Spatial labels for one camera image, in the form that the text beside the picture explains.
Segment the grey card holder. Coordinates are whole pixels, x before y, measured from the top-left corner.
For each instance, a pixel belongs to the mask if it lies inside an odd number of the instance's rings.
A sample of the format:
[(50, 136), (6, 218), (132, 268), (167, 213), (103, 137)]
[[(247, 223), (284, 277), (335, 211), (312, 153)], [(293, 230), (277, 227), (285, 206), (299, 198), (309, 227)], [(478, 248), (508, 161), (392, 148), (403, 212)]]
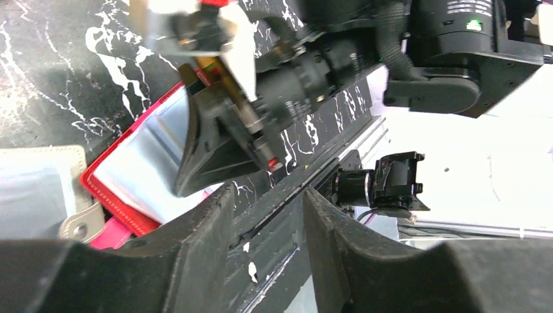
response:
[(101, 204), (81, 186), (80, 145), (1, 150), (1, 238), (89, 243), (104, 229)]

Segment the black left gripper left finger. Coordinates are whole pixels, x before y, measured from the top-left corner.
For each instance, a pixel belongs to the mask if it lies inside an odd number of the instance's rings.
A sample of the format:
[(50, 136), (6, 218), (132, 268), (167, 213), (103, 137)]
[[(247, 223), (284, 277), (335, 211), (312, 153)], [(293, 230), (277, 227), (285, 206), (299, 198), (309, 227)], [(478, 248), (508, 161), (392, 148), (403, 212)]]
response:
[(1, 242), (2, 312), (221, 312), (234, 189), (118, 249)]

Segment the red card holder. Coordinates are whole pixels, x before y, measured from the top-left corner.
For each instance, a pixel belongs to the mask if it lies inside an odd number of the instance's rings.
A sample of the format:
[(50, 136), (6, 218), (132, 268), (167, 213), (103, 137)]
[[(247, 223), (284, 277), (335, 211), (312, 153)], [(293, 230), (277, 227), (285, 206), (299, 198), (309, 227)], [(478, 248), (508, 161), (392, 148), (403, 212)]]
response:
[(195, 208), (219, 184), (190, 196), (173, 193), (188, 126), (182, 83), (172, 87), (81, 175), (81, 184), (136, 236)]

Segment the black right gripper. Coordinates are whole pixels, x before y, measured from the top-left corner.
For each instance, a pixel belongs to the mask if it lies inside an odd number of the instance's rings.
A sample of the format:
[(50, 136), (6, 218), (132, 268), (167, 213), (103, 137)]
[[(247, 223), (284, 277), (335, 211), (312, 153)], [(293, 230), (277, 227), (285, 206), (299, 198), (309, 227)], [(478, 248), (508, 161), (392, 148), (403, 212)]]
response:
[(173, 191), (282, 167), (279, 134), (317, 111), (376, 62), (361, 29), (299, 38), (281, 18), (229, 4), (195, 3), (190, 49), (204, 79), (185, 87), (189, 121)]

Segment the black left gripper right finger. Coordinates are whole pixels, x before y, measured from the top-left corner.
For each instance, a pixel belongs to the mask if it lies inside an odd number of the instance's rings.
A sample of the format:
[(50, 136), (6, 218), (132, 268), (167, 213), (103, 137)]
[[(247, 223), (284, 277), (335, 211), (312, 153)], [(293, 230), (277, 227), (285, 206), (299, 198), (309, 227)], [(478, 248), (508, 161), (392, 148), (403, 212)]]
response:
[(450, 240), (427, 250), (371, 230), (318, 191), (303, 220), (320, 312), (551, 312), (550, 239)]

